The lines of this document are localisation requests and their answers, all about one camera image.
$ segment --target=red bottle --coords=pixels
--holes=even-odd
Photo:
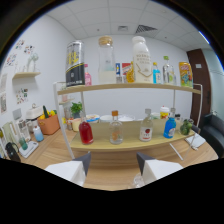
[[[81,115],[81,123],[79,125],[79,133],[82,143],[85,145],[91,144],[93,142],[92,128],[90,124],[86,121],[84,113],[81,112],[80,115]]]

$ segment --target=shelf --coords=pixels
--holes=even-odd
[[[122,89],[122,88],[155,88],[155,89],[171,89],[171,90],[181,90],[192,92],[196,94],[201,94],[200,90],[193,89],[190,87],[181,87],[173,85],[164,85],[164,84],[151,84],[151,83],[120,83],[120,84],[104,84],[104,85],[93,85],[93,86],[71,86],[67,87],[66,90],[58,91],[58,95],[76,93],[76,92],[85,92],[93,90],[104,90],[104,89]]]
[[[17,72],[12,79],[20,79],[20,78],[28,78],[28,77],[35,77],[39,75],[40,72]]]
[[[65,104],[65,103],[71,102],[72,100],[74,100],[74,99],[69,99],[69,100],[66,100],[66,101],[64,101],[64,102],[59,102],[59,105],[63,105],[63,104]]]
[[[167,139],[163,137],[166,119],[153,120],[152,139],[149,142],[139,140],[140,122],[130,121],[123,122],[124,140],[119,145],[113,145],[109,141],[109,123],[90,123],[92,127],[94,142],[90,145],[83,145],[79,132],[70,143],[71,149],[75,151],[91,151],[91,152],[121,152],[148,149],[155,145],[171,143],[180,139],[192,136],[194,132],[191,130],[188,136],[179,133],[180,122],[177,123],[174,137]]]

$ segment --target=air vent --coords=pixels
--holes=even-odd
[[[128,26],[118,26],[118,31],[128,31]]]
[[[149,26],[139,25],[135,34],[146,36],[146,37],[155,37],[159,33],[159,30]]]

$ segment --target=box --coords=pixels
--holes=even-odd
[[[52,135],[60,128],[57,114],[46,119],[38,118],[37,122],[44,135]]]

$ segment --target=potted plant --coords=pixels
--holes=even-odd
[[[73,118],[80,118],[80,111],[82,110],[82,103],[78,102],[78,103],[72,103],[71,106],[71,112],[72,112],[72,116]]]

